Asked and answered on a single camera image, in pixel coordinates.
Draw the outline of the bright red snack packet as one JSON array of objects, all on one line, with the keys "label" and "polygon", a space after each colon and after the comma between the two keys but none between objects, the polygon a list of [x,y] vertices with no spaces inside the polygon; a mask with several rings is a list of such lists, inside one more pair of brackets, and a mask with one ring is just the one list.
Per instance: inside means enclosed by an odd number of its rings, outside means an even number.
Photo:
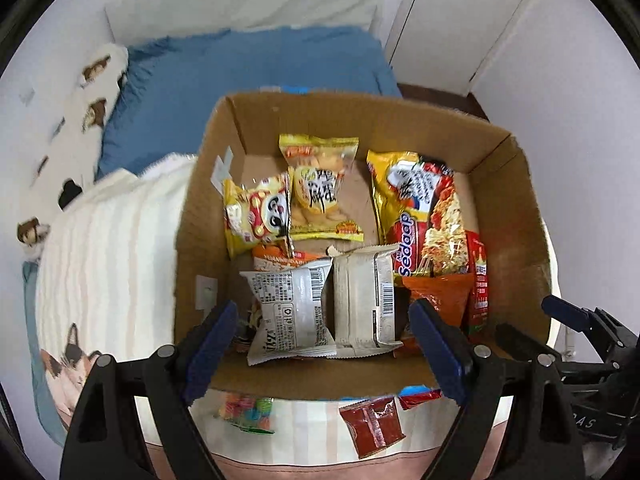
[{"label": "bright red snack packet", "polygon": [[442,392],[439,389],[432,389],[427,386],[411,386],[401,390],[398,394],[398,401],[404,411],[409,411],[425,402],[437,400],[441,397]]}]

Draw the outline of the white door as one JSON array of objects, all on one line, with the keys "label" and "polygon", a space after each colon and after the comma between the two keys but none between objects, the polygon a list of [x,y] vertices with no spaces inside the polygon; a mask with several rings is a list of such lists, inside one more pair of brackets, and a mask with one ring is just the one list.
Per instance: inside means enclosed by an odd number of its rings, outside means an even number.
[{"label": "white door", "polygon": [[385,46],[401,84],[464,96],[522,0],[402,0]]}]

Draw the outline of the red seasoning packet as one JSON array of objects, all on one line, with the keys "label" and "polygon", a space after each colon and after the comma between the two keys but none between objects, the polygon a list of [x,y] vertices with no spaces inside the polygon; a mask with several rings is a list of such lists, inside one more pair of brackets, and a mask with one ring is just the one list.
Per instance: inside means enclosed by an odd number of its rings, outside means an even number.
[{"label": "red seasoning packet", "polygon": [[489,288],[487,272],[487,255],[480,234],[466,232],[468,242],[469,270],[473,275],[473,285],[468,307],[466,308],[466,325],[468,333],[480,332],[488,322]]}]

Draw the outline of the orange white snack packet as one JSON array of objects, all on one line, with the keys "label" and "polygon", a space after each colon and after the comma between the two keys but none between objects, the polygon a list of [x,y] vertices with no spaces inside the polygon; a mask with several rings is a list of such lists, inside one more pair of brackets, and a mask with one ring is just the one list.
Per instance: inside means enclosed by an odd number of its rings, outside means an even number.
[{"label": "orange white snack packet", "polygon": [[255,271],[279,272],[319,260],[323,255],[294,250],[289,256],[279,245],[258,245],[252,249],[252,257]]}]

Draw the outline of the yellow cracker snack bag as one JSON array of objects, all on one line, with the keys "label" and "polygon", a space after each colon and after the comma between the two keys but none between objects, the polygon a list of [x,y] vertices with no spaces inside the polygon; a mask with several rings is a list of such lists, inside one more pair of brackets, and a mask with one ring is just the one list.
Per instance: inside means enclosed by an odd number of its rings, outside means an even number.
[{"label": "yellow cracker snack bag", "polygon": [[362,242],[362,229],[338,200],[356,159],[359,139],[281,133],[279,148],[292,182],[292,239]]}]

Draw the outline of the dark red sauce packet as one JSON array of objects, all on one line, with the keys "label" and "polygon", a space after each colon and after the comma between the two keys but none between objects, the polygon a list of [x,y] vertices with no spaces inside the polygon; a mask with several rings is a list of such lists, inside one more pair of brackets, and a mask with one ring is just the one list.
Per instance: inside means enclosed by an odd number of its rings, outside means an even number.
[{"label": "dark red sauce packet", "polygon": [[404,440],[393,396],[362,400],[340,408],[360,460]]}]

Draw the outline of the Sedaap instant noodle packet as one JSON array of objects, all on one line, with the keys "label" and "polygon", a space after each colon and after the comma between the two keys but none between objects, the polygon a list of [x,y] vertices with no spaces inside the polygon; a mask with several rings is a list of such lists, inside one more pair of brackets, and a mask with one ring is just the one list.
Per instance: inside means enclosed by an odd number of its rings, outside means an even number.
[{"label": "Sedaap instant noodle packet", "polygon": [[396,245],[395,273],[441,276],[469,271],[469,249],[454,172],[416,152],[370,151],[367,165],[378,238]]}]

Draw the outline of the striped cream pink blanket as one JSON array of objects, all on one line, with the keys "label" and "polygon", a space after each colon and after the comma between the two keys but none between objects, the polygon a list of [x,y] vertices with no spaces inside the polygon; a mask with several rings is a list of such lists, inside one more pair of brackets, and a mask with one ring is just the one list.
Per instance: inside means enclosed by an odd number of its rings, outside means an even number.
[{"label": "striped cream pink blanket", "polygon": [[[54,219],[32,289],[36,360],[60,419],[72,417],[99,354],[143,359],[174,339],[175,238],[194,164],[172,154],[143,174],[119,169]],[[416,479],[457,413],[447,399],[401,411],[405,437],[362,460],[336,402],[279,401],[272,434],[235,428],[221,404],[212,390],[191,412],[231,479]]]}]

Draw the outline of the colourful candy ball bag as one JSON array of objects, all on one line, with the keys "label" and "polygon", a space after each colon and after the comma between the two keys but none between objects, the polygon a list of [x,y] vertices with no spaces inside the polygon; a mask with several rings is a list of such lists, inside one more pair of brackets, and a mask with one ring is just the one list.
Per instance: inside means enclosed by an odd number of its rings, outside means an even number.
[{"label": "colourful candy ball bag", "polygon": [[218,416],[239,430],[250,434],[273,434],[272,406],[271,398],[227,392],[222,398]]}]

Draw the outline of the yellow mushroom snack bag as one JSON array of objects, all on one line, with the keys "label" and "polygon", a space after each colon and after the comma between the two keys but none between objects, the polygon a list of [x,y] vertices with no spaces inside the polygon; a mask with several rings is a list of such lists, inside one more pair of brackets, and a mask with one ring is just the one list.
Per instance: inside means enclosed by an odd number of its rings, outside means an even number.
[{"label": "yellow mushroom snack bag", "polygon": [[243,188],[224,180],[224,235],[231,259],[290,238],[291,181],[287,172]]}]

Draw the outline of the bear print long pillow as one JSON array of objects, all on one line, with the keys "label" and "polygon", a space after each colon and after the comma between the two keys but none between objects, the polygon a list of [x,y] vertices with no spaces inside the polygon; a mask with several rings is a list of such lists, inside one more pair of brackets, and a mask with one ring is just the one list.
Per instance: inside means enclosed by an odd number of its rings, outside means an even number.
[{"label": "bear print long pillow", "polygon": [[16,238],[27,260],[40,258],[53,221],[93,186],[104,129],[126,80],[128,62],[128,49],[110,42],[99,47],[81,69],[21,199]]}]

